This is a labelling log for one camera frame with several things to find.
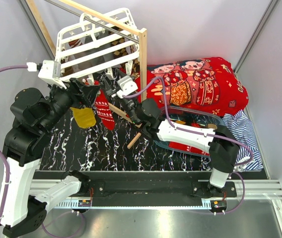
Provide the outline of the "red patterned sock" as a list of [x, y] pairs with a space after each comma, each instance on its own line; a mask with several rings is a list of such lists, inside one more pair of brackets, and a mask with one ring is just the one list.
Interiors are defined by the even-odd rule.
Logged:
[[102, 90], [100, 90], [100, 94], [96, 97], [94, 105], [96, 107], [97, 115], [102, 120], [104, 126], [109, 130], [113, 130], [115, 127], [115, 121], [108, 101]]
[[180, 144], [177, 142], [170, 142], [168, 145], [170, 148], [174, 149], [174, 150], [178, 150], [184, 153], [188, 153], [188, 154], [198, 154], [198, 155], [206, 155], [209, 156], [208, 152], [205, 152], [201, 149], [195, 148], [193, 146], [188, 146], [185, 144]]

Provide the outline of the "yellow sock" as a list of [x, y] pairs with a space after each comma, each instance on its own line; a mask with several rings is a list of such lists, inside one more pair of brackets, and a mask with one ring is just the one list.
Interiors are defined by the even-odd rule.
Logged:
[[80, 128], [87, 129], [96, 125], [96, 119], [92, 108], [70, 108], [77, 125]]

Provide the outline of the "white plastic clip hanger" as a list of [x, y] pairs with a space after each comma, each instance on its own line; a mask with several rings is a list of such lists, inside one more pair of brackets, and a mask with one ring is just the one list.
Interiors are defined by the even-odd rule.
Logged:
[[[93, 20], [101, 22], [102, 24], [111, 27], [115, 30], [123, 31], [125, 35], [131, 33], [130, 36], [132, 36], [137, 40], [139, 39], [139, 31], [137, 29], [137, 26], [135, 25], [130, 10], [126, 7], [119, 8], [105, 14], [101, 14], [99, 12], [94, 14], [86, 13], [86, 12], [82, 13], [80, 15], [78, 23], [61, 29], [57, 34], [57, 45], [56, 45], [56, 54], [54, 61], [58, 61], [61, 63], [60, 79], [64, 82], [64, 84], [69, 82], [71, 78], [83, 78], [87, 76], [92, 76], [96, 72], [100, 72], [102, 70], [108, 69], [110, 67], [114, 67], [124, 62], [130, 63], [133, 59], [140, 57], [139, 43], [136, 44], [126, 39], [126, 42], [123, 44], [110, 47], [105, 50], [99, 51], [97, 53], [67, 62], [67, 56], [72, 56], [74, 54], [90, 50], [92, 48], [98, 48], [102, 45], [111, 43], [114, 40], [122, 38], [121, 36], [110, 32], [109, 36], [97, 40], [95, 34], [99, 32], [104, 33], [107, 30], [104, 30], [101, 27], [84, 20], [85, 16], [91, 17]], [[68, 45], [68, 42], [76, 39], [80, 39], [82, 45], [71, 49]], [[99, 57], [104, 54], [108, 54], [115, 50], [125, 48], [131, 45], [134, 46], [135, 49], [134, 53], [87, 68], [85, 70], [78, 70], [75, 71], [75, 73], [73, 74], [64, 76], [66, 67], [77, 65], [78, 63], [88, 61], [95, 57]]]

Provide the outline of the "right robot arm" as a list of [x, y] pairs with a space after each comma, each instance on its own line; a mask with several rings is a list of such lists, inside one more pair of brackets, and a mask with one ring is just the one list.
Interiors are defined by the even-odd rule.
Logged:
[[200, 198], [221, 196], [229, 175], [234, 171], [239, 152], [239, 145], [229, 129], [223, 125], [212, 129], [172, 122], [169, 116], [162, 116], [154, 99], [137, 100], [138, 86], [131, 76], [118, 69], [119, 79], [115, 81], [112, 73], [111, 68], [107, 69], [104, 80], [106, 95], [117, 99], [131, 122], [139, 126], [141, 134], [155, 141], [176, 142], [209, 154], [211, 176], [206, 185], [194, 191], [194, 195]]

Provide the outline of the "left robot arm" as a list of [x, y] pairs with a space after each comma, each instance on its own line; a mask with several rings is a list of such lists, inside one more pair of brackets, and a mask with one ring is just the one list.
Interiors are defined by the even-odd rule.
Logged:
[[54, 126], [70, 108], [91, 107], [99, 90], [98, 85], [71, 79], [64, 88], [52, 86], [48, 97], [36, 88], [21, 90], [16, 95], [10, 107], [14, 114], [12, 129], [0, 151], [4, 160], [0, 226], [6, 237], [17, 238], [35, 231], [64, 199], [90, 193], [89, 177], [76, 170], [40, 194], [31, 195], [30, 187]]

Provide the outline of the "brown argyle sock hanging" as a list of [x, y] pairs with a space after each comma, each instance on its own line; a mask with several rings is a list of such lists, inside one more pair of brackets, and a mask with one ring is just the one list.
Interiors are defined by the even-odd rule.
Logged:
[[[125, 42], [126, 42], [126, 39], [122, 37], [120, 39], [112, 41], [110, 43], [110, 47], [114, 47], [114, 46], [123, 44]], [[125, 47], [125, 48], [121, 48], [121, 49], [115, 50], [115, 51], [110, 53], [110, 60], [115, 60], [117, 58], [127, 56], [131, 53], [134, 53], [134, 52], [135, 52], [135, 49], [134, 49], [133, 45]], [[115, 67], [119, 68], [122, 72], [126, 72], [126, 62], [118, 64]], [[138, 58], [133, 59], [131, 74], [132, 75], [135, 75], [135, 74], [139, 75], [140, 74], [140, 62], [139, 62]]]

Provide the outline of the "grey sock hanging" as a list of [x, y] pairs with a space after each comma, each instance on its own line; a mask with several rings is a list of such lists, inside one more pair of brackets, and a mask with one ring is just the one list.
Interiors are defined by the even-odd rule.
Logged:
[[[103, 32], [96, 33], [95, 37], [96, 37], [97, 40], [99, 40], [99, 39], [107, 37], [109, 35], [110, 35], [110, 32], [109, 31], [105, 31], [104, 33]], [[107, 44], [102, 45], [102, 46], [100, 46], [98, 48], [92, 48], [92, 49], [84, 51], [82, 53], [78, 53], [77, 55], [75, 55], [75, 57], [88, 56], [88, 55], [97, 53], [99, 51], [105, 50], [107, 48], [110, 48], [111, 46], [112, 46], [111, 43], [107, 43]], [[93, 67], [93, 66], [96, 66], [96, 65], [99, 65], [99, 64], [111, 61], [113, 59], [114, 59], [113, 52], [110, 52], [108, 54], [104, 54], [102, 56], [95, 57], [93, 59], [89, 59], [88, 61], [84, 61], [82, 63], [79, 63], [78, 64], [78, 69], [85, 70], [87, 68], [90, 68], [90, 67]]]

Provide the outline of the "metal rack rod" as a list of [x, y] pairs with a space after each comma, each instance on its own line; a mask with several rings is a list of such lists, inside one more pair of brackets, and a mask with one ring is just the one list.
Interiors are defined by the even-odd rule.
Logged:
[[[66, 11], [66, 12], [68, 12], [68, 13], [71, 13], [71, 14], [73, 14], [73, 15], [75, 15], [75, 16], [80, 17], [80, 14], [79, 14], [79, 13], [77, 13], [77, 12], [75, 12], [75, 11], [72, 11], [72, 10], [70, 10], [70, 9], [68, 9], [68, 8], [66, 8], [66, 7], [64, 7], [64, 6], [62, 6], [62, 5], [60, 5], [60, 4], [57, 4], [57, 3], [53, 2], [52, 0], [45, 0], [45, 2], [48, 2], [49, 4], [52, 4], [52, 5], [54, 5], [54, 6], [58, 7], [58, 8], [60, 8], [60, 9], [62, 9], [62, 10], [64, 10], [64, 11]], [[127, 39], [127, 40], [130, 40], [130, 41], [132, 41], [132, 42], [134, 42], [134, 43], [136, 43], [136, 44], [139, 43], [139, 41], [138, 41], [137, 39], [135, 39], [135, 38], [133, 38], [132, 36], [130, 36], [131, 33], [129, 33], [128, 35], [125, 35], [125, 34], [123, 33], [123, 31], [115, 30], [115, 29], [113, 29], [113, 28], [111, 28], [111, 27], [108, 27], [108, 26], [102, 24], [101, 22], [98, 22], [98, 21], [93, 20], [91, 17], [88, 17], [88, 16], [85, 16], [85, 17], [84, 17], [84, 20], [86, 20], [86, 21], [88, 21], [88, 22], [90, 22], [90, 23], [92, 23], [92, 24], [94, 24], [94, 25], [97, 25], [97, 26], [101, 27], [101, 28], [104, 29], [104, 30], [107, 30], [107, 31], [112, 32], [112, 33], [115, 33], [115, 34], [117, 34], [117, 35], [119, 35], [119, 36], [121, 36], [121, 37], [123, 37], [123, 38], [125, 38], [125, 39]]]

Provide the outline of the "clear plastic basket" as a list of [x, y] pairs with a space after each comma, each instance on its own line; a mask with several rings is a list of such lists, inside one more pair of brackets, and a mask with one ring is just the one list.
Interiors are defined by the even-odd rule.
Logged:
[[[172, 122], [176, 122], [177, 120], [190, 121], [190, 122], [194, 121], [201, 125], [200, 128], [217, 128], [218, 125], [225, 125], [223, 120], [219, 116], [206, 112], [199, 112], [193, 109], [184, 109], [177, 106], [168, 106], [168, 114]], [[181, 151], [170, 148], [168, 146], [169, 143], [170, 142], [168, 141], [155, 141], [155, 144], [161, 148], [182, 153]], [[189, 155], [205, 157], [205, 158], [210, 157], [210, 156], [198, 155], [198, 154], [189, 154]]]

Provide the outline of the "argyle sock in basket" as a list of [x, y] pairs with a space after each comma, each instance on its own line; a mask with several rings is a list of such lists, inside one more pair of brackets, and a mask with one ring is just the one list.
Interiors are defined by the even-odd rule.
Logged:
[[194, 121], [190, 122], [190, 121], [177, 120], [176, 123], [182, 124], [182, 125], [188, 125], [188, 126], [192, 126], [192, 127], [201, 127], [200, 124], [198, 124]]

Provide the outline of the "red cartoon print blanket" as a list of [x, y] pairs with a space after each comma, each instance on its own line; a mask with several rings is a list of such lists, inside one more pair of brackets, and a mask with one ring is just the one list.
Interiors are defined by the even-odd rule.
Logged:
[[249, 96], [235, 77], [232, 65], [221, 57], [188, 59], [148, 65], [146, 91], [158, 107], [165, 104], [207, 112], [219, 117], [246, 108]]

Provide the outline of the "blue striped shirt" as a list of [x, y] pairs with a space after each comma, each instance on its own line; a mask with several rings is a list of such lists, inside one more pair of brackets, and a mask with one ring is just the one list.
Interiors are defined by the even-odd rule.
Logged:
[[237, 170], [242, 171], [260, 171], [263, 169], [261, 152], [258, 148], [256, 135], [253, 129], [253, 123], [243, 110], [236, 114], [225, 114], [222, 118], [225, 126], [230, 130], [235, 139], [246, 145], [253, 153], [253, 160], [249, 163], [239, 165]]

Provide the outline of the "wooden drying rack frame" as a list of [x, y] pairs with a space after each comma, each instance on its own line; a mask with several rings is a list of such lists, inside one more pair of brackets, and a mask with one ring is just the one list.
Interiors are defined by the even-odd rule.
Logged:
[[117, 87], [108, 89], [109, 97], [127, 103], [129, 94], [137, 90], [131, 74], [134, 62], [140, 66], [141, 100], [146, 99], [147, 30], [139, 30], [127, 8], [102, 14], [72, 0], [63, 3], [80, 10], [79, 22], [63, 28], [53, 42], [44, 21], [32, 0], [23, 1], [38, 26], [51, 61], [44, 62], [41, 78], [52, 85], [65, 87], [71, 78], [94, 82], [94, 73], [106, 72], [113, 78], [113, 69], [125, 65]]

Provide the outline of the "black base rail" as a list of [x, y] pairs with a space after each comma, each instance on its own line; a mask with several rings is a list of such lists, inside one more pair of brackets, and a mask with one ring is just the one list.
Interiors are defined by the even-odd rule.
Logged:
[[234, 182], [224, 188], [211, 188], [208, 181], [191, 178], [172, 179], [93, 179], [92, 192], [63, 198], [58, 208], [210, 210], [226, 208], [229, 198], [237, 198]]

